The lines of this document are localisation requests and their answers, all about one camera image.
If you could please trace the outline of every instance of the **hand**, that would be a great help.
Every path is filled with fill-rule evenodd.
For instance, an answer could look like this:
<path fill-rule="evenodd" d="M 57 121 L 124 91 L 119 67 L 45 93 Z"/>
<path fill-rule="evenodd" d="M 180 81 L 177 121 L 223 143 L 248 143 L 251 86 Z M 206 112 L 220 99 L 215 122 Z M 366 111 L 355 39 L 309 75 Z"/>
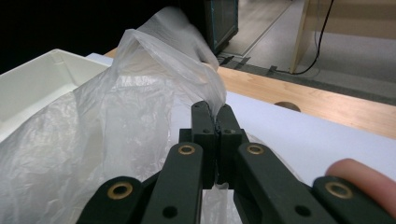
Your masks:
<path fill-rule="evenodd" d="M 337 161 L 329 167 L 326 175 L 351 182 L 396 218 L 396 182 L 392 179 L 352 159 Z"/>

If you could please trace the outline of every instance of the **circular hole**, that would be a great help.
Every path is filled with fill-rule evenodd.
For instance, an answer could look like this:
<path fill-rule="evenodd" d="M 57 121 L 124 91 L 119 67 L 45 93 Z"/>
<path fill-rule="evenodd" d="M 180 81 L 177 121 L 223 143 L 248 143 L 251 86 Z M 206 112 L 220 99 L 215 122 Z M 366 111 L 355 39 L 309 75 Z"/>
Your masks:
<path fill-rule="evenodd" d="M 167 206 L 163 209 L 163 216 L 173 218 L 177 216 L 177 209 L 174 206 Z"/>
<path fill-rule="evenodd" d="M 118 186 L 113 189 L 114 194 L 123 194 L 127 191 L 127 188 L 125 186 Z"/>
<path fill-rule="evenodd" d="M 325 185 L 325 188 L 330 194 L 341 199 L 350 199 L 353 197 L 352 190 L 348 186 L 338 182 L 329 182 Z"/>
<path fill-rule="evenodd" d="M 224 132 L 225 132 L 225 133 L 235 133 L 235 131 L 232 130 L 232 129 L 226 129 L 226 130 L 224 130 Z"/>
<path fill-rule="evenodd" d="M 182 155 L 190 155 L 195 152 L 195 148 L 191 146 L 182 146 L 178 149 L 178 153 Z"/>
<path fill-rule="evenodd" d="M 295 105 L 291 102 L 278 102 L 275 105 L 279 105 L 279 106 L 282 106 L 282 107 L 290 109 L 290 110 L 301 112 L 301 109 L 297 105 Z"/>
<path fill-rule="evenodd" d="M 134 188 L 129 182 L 117 182 L 108 189 L 107 197 L 113 200 L 120 200 L 128 197 L 132 193 L 133 189 Z"/>
<path fill-rule="evenodd" d="M 247 151 L 254 155 L 259 155 L 264 153 L 264 148 L 259 146 L 248 146 Z"/>
<path fill-rule="evenodd" d="M 302 206 L 302 205 L 297 205 L 294 207 L 294 211 L 302 217 L 310 217 L 311 216 L 311 210 L 309 208 Z"/>

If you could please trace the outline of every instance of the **plastic bag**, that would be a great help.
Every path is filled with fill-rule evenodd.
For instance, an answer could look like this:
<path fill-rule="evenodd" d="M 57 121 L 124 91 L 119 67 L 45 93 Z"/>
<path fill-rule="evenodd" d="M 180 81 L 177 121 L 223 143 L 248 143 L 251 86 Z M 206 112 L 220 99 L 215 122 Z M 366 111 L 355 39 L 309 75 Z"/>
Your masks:
<path fill-rule="evenodd" d="M 108 179 L 158 172 L 178 129 L 190 127 L 190 106 L 206 100 L 216 114 L 224 104 L 217 66 L 178 9 L 126 31 L 111 67 L 0 143 L 0 222 L 75 223 Z M 225 194 L 205 197 L 223 207 Z M 218 212 L 205 211 L 208 218 Z"/>

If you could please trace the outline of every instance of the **white plastic bin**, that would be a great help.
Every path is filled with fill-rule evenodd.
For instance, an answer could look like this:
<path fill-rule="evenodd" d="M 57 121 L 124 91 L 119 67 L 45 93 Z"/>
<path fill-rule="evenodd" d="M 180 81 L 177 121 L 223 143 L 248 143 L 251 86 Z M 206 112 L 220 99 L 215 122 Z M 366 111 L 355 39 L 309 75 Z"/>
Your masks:
<path fill-rule="evenodd" d="M 0 142 L 34 113 L 108 65 L 54 49 L 0 76 Z"/>

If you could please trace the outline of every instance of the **wooden table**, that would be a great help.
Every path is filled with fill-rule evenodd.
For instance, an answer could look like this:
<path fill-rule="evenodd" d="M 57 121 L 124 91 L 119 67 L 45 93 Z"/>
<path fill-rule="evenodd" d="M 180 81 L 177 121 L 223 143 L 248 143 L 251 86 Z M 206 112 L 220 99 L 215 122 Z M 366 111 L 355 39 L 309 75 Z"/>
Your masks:
<path fill-rule="evenodd" d="M 106 54 L 114 57 L 116 50 Z M 396 139 L 396 106 L 220 67 L 227 91 L 270 104 L 291 102 L 303 113 Z"/>

